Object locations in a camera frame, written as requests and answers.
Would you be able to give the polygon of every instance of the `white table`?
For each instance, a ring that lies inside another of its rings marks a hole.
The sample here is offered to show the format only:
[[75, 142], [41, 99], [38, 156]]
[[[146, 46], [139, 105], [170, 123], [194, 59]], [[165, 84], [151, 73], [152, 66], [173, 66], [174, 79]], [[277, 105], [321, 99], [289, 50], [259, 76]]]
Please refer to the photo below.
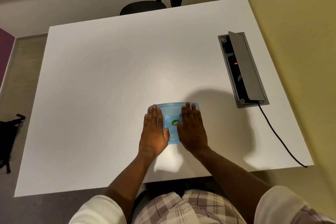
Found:
[[[147, 108], [199, 103], [209, 145], [248, 171], [299, 166], [258, 107], [238, 109], [217, 36], [245, 32], [274, 129], [313, 161], [247, 0], [51, 27], [15, 196], [107, 186], [136, 156]], [[206, 176], [169, 145], [145, 182]]]

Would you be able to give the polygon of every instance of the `power cord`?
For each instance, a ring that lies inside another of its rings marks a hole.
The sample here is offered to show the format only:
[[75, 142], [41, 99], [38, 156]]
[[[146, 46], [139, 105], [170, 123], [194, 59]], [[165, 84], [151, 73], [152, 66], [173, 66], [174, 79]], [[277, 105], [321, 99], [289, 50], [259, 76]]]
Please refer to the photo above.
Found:
[[272, 129], [272, 131], [273, 131], [273, 133], [276, 135], [276, 137], [280, 140], [280, 142], [281, 142], [282, 145], [285, 147], [285, 149], [287, 150], [287, 152], [289, 153], [289, 155], [291, 155], [291, 157], [292, 157], [296, 162], [298, 162], [301, 166], [307, 168], [308, 166], [305, 166], [305, 165], [302, 164], [300, 161], [298, 161], [298, 160], [293, 156], [293, 154], [288, 150], [288, 148], [287, 148], [287, 146], [285, 145], [285, 143], [281, 140], [281, 138], [278, 136], [278, 134], [277, 134], [277, 133], [275, 132], [275, 130], [272, 128], [271, 123], [268, 121], [268, 119], [267, 119], [267, 117], [266, 117], [264, 111], [262, 110], [262, 108], [261, 108], [259, 102], [257, 102], [257, 104], [258, 104], [258, 106], [259, 106], [259, 108], [260, 108], [260, 111], [261, 111], [262, 114], [264, 115], [264, 117], [265, 117], [267, 123], [269, 124], [269, 127]]

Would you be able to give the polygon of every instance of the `black bag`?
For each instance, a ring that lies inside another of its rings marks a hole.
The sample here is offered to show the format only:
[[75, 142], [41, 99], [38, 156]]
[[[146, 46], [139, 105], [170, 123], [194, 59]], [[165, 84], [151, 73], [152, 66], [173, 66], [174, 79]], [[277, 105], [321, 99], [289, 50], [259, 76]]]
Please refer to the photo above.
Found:
[[19, 119], [11, 121], [0, 121], [0, 169], [6, 165], [7, 174], [11, 172], [9, 158], [11, 156], [15, 137], [20, 125], [25, 120], [25, 116], [17, 114]]

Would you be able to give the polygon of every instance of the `yellow wall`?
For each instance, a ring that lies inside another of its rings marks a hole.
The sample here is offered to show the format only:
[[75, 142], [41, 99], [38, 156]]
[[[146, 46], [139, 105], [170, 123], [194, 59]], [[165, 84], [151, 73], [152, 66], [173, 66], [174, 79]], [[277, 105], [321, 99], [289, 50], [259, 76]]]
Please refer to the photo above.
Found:
[[315, 163], [336, 195], [336, 0], [249, 0]]

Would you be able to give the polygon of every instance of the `rolled-up sleeve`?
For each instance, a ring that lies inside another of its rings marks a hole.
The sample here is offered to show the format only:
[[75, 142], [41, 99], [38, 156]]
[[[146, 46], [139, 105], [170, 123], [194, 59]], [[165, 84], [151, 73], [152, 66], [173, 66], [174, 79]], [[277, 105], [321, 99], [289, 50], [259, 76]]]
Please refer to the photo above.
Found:
[[126, 218], [115, 201], [98, 195], [82, 205], [69, 224], [126, 224]]
[[289, 223], [336, 223], [330, 218], [318, 214], [290, 189], [275, 186], [260, 199], [254, 224], [289, 224]]

